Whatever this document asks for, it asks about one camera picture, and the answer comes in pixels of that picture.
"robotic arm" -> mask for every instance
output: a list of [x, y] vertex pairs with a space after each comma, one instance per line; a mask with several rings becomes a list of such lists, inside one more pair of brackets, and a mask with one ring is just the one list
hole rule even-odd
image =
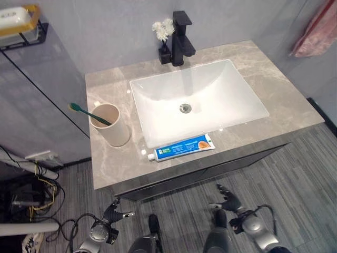
[[222, 208], [237, 215], [237, 218], [230, 221], [230, 225], [236, 234], [245, 232], [263, 252], [291, 253], [288, 249], [281, 246], [276, 235], [271, 233], [262, 220], [256, 216], [255, 212], [260, 207], [255, 211], [247, 210], [241, 205], [239, 199], [226, 187], [217, 184], [217, 188], [224, 195], [225, 202], [212, 203], [210, 206]]
[[80, 248], [74, 253], [98, 253], [103, 243], [113, 244], [118, 236], [118, 230], [111, 227], [121, 219], [134, 216], [134, 212], [121, 213], [115, 211], [120, 199], [117, 198], [105, 210], [103, 218], [93, 223], [89, 237], [81, 244]]

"toothpaste cap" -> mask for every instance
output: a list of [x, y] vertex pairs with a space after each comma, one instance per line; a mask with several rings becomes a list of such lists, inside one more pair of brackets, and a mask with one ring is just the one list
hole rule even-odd
[[155, 156], [154, 154], [148, 154], [147, 158], [151, 161], [151, 160], [155, 160]]

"toothpaste tube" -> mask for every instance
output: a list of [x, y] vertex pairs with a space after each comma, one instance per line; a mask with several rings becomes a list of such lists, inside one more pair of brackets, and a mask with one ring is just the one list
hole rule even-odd
[[209, 149], [215, 149], [215, 146], [207, 133], [199, 137], [194, 137], [166, 147], [155, 149], [152, 154], [147, 155], [147, 158], [150, 161], [156, 160], [157, 162], [160, 162], [173, 157], [179, 157], [181, 155]]

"black faucet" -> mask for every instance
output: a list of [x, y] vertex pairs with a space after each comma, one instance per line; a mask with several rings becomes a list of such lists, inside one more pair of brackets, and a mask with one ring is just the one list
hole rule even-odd
[[173, 12], [174, 33], [172, 35], [172, 65], [184, 64], [183, 56], [190, 57], [195, 49], [186, 37], [186, 26], [192, 25], [190, 18], [184, 11]]

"white artificial flower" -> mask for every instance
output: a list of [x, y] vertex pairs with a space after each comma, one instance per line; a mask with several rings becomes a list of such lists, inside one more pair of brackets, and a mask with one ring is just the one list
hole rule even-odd
[[156, 30], [157, 38], [160, 41], [167, 41], [168, 33], [166, 32], [166, 29], [164, 27], [160, 27], [158, 30]]
[[173, 26], [173, 21], [170, 18], [167, 18], [163, 22], [163, 26], [165, 27], [165, 30], [168, 34], [168, 36], [172, 35], [174, 32], [174, 26]]
[[164, 22], [163, 22], [164, 26], [170, 26], [172, 24], [173, 24], [173, 20], [170, 19], [170, 18], [165, 19]]
[[155, 22], [155, 23], [152, 25], [152, 30], [153, 30], [153, 31], [158, 31], [162, 26], [163, 26], [162, 23], [160, 23], [160, 22]]

